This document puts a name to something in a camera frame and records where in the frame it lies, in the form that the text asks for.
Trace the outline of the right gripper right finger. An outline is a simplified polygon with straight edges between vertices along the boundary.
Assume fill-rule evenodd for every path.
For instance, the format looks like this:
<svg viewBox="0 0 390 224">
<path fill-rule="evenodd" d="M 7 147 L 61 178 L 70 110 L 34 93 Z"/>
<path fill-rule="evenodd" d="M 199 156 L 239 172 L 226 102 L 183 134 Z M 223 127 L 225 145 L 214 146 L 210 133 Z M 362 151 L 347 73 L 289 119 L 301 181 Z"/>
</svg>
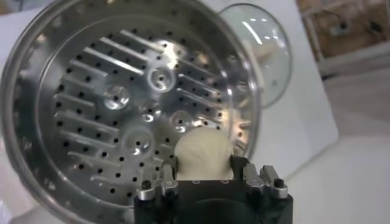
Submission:
<svg viewBox="0 0 390 224">
<path fill-rule="evenodd" d="M 288 186 L 279 178 L 273 166 L 264 165 L 257 170 L 255 164 L 246 157 L 233 155 L 230 157 L 233 179 L 245 182 L 250 191 L 261 195 L 269 194 L 272 198 L 284 200 L 288 198 Z"/>
</svg>

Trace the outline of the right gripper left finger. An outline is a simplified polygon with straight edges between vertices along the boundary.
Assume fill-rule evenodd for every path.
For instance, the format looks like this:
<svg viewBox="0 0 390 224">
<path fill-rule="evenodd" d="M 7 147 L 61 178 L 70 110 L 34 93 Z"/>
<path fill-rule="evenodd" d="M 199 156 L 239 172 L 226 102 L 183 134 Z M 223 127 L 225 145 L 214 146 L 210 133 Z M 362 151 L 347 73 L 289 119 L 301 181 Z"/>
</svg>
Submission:
<svg viewBox="0 0 390 224">
<path fill-rule="evenodd" d="M 141 185 L 136 190 L 136 197 L 140 201 L 151 201 L 159 197 L 174 198 L 177 195 L 177 158 L 168 159 L 158 170 L 148 167 L 141 174 Z"/>
</svg>

